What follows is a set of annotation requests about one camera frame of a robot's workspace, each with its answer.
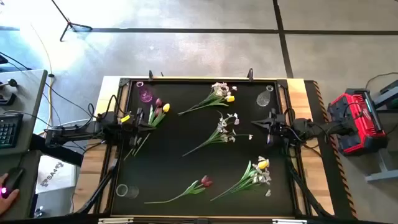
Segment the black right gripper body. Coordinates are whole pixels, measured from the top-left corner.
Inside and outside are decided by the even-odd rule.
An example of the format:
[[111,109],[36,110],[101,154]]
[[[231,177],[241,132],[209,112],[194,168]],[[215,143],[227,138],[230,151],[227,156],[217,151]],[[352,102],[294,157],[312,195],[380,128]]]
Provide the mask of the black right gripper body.
[[275,108],[272,108],[268,117],[269,134],[279,134],[286,125],[285,114],[279,114]]

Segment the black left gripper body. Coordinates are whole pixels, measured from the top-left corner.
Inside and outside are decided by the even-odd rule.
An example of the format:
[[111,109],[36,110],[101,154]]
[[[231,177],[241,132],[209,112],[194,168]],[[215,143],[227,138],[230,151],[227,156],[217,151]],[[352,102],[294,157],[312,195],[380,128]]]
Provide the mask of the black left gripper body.
[[129,120],[123,122],[123,131],[129,134],[137,134],[146,131],[146,123],[144,121],[142,108],[138,108],[136,114],[131,116]]

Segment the dark red artificial tulip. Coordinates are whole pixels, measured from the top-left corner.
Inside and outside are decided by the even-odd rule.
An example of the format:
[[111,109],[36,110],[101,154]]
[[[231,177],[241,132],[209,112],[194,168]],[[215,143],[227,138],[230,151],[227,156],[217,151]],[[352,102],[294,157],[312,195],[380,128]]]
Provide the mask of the dark red artificial tulip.
[[212,184],[213,184],[213,181],[207,175],[205,175],[205,176],[203,176],[201,181],[199,181],[199,180],[194,181],[189,187],[187,187],[187,189],[184,192],[182,192],[181,194],[177,195],[174,198],[164,200],[164,201],[158,201],[158,202],[145,202],[145,204],[162,204],[162,203],[173,202],[173,201],[175,201],[179,198],[182,198],[184,196],[187,196],[187,195],[196,195],[196,194],[202,193],[208,187],[210,187]]

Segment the purple glass vase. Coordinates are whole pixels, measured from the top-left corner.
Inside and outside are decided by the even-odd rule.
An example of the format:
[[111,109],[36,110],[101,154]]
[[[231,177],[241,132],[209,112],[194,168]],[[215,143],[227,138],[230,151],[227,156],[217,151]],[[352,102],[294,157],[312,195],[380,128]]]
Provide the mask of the purple glass vase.
[[139,92],[139,98],[143,103],[149,103],[153,99],[150,88],[142,81],[136,83]]

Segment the clear cylindrical glass vase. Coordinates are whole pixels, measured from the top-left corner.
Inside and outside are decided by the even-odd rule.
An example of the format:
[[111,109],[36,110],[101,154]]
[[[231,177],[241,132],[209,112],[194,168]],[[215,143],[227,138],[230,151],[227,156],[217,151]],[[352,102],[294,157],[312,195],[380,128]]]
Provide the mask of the clear cylindrical glass vase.
[[135,185],[119,184],[116,187],[116,195],[118,197],[134,199],[139,195],[139,188]]

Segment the black hazard-striped edge strip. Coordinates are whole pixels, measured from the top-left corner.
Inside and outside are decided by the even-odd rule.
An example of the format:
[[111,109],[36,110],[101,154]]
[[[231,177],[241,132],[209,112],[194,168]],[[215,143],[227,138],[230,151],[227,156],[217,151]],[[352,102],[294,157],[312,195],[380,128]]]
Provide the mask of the black hazard-striped edge strip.
[[[318,83],[310,80],[305,81],[304,84],[312,113],[312,120],[318,124],[329,122],[330,119]],[[318,142],[333,213],[338,218],[356,220],[358,215],[349,191],[348,181],[346,180],[337,145],[333,139],[325,142],[323,137],[318,138]]]

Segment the black table mat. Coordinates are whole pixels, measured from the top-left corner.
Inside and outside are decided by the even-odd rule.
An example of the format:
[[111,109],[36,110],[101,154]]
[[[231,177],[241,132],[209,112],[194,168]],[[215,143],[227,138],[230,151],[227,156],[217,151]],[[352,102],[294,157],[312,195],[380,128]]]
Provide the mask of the black table mat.
[[[258,94],[267,85],[274,87],[271,102],[266,107],[256,103]],[[294,213],[291,181],[287,175],[285,158],[278,147],[267,147],[266,131],[251,123],[265,119],[272,108],[279,109],[276,84],[237,83],[235,101],[228,106],[207,108],[178,115],[204,100],[211,84],[205,82],[148,83],[155,98],[170,104],[170,111],[151,133],[138,154],[128,156],[125,147],[121,156],[117,185],[135,185],[139,195],[134,198],[113,199],[112,215],[132,216],[226,216],[226,217],[287,217]],[[213,133],[220,113],[237,113],[240,123],[233,126],[238,134],[252,134],[253,139],[239,136],[236,142],[210,144],[182,157]],[[270,161],[268,184],[230,195],[224,191],[244,174],[250,162],[259,156]],[[176,197],[194,181],[207,175],[213,184],[202,193],[187,195],[173,202],[145,204]],[[265,194],[271,190],[271,196]]]

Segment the red black power tool case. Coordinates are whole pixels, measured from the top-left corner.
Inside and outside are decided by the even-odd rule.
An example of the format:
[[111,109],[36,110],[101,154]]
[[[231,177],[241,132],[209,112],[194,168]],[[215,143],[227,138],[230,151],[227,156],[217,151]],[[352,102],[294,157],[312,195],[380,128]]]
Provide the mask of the red black power tool case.
[[327,111],[336,124],[336,127],[330,128],[327,133],[336,135],[341,154],[367,154],[387,146],[387,134],[368,90],[346,89],[328,105]]

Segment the white printed bag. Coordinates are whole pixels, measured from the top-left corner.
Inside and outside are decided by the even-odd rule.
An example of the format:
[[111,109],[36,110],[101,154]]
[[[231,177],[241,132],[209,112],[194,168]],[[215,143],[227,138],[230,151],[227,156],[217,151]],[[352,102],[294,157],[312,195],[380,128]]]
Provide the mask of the white printed bag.
[[76,185],[76,166],[50,156],[41,156],[35,192],[41,194]]

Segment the grey desk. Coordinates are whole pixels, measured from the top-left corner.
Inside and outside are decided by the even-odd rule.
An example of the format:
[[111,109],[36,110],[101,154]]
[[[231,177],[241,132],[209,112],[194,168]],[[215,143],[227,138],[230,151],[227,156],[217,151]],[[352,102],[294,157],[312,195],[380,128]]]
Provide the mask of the grey desk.
[[0,106],[0,114],[3,112],[21,111],[24,113],[21,130],[17,144],[13,148],[0,149],[0,176],[14,167],[24,169],[19,182],[19,195],[12,207],[0,216],[0,223],[9,220],[22,220],[30,217],[30,211],[34,209],[35,186],[37,181],[37,169],[42,153],[29,149],[30,140],[34,132],[36,116],[39,110],[45,81],[46,70],[28,70],[24,72],[0,73],[0,81],[14,79],[17,87],[5,87],[1,93],[8,97],[16,94],[16,100],[11,106]]

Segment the grey metal stand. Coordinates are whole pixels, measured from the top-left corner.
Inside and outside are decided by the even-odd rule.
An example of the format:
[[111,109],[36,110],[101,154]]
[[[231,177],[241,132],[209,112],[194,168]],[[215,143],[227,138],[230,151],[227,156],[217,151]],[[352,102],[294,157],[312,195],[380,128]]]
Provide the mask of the grey metal stand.
[[398,179],[398,169],[393,168],[391,155],[387,149],[381,149],[378,152],[378,164],[380,171],[365,177],[366,182],[375,182],[379,180]]

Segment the dark equipment case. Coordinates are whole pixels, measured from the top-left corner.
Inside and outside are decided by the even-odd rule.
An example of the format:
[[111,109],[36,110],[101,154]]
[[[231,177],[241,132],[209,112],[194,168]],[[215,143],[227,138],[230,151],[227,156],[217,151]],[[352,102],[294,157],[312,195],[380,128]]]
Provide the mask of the dark equipment case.
[[383,106],[389,108],[388,105],[390,105],[390,108],[393,108],[394,105],[398,106],[398,80],[380,90],[378,97],[373,102],[376,109]]

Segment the black keyboard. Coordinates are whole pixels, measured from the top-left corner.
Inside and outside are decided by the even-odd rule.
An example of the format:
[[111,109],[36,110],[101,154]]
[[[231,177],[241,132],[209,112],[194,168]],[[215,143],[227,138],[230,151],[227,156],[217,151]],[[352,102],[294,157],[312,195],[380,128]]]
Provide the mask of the black keyboard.
[[23,114],[0,115],[0,149],[15,147],[22,126]]

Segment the black computer mouse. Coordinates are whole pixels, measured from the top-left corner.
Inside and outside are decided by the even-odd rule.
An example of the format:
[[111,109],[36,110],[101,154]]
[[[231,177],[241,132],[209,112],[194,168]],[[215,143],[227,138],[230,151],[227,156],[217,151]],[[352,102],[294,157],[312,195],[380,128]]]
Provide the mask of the black computer mouse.
[[23,175],[24,168],[21,167],[13,167],[7,172],[7,177],[0,188],[2,198],[8,198],[8,196],[18,188]]

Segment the silver metal bracket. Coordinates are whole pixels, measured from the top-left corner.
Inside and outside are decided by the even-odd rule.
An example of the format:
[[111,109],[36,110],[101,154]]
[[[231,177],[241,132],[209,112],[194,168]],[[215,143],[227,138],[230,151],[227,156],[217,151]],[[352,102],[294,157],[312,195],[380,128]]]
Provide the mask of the silver metal bracket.
[[129,224],[134,223],[133,218],[100,218],[98,224]]
[[306,220],[275,218],[272,219],[272,224],[308,224],[308,223]]

